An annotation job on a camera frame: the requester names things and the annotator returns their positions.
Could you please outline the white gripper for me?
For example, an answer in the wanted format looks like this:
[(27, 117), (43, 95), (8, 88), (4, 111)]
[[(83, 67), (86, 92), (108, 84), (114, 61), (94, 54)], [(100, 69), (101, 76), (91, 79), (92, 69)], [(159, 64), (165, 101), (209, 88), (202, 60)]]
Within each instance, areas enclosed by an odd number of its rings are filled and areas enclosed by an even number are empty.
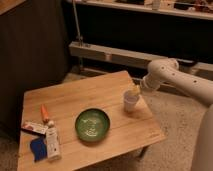
[(144, 76), (139, 85), (134, 85), (130, 90), (131, 96), (138, 96), (141, 93), (140, 87), (143, 91), (155, 91), (158, 89), (158, 82), (150, 75)]

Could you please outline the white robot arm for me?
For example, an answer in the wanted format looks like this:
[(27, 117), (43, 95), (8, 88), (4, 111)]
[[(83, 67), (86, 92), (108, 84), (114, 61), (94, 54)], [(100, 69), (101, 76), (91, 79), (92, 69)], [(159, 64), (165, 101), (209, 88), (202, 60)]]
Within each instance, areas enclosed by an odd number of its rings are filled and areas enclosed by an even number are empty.
[(181, 72), (174, 58), (158, 59), (148, 64), (148, 74), (137, 90), (152, 92), (162, 83), (174, 86), (207, 107), (198, 131), (191, 171), (213, 171), (213, 81)]

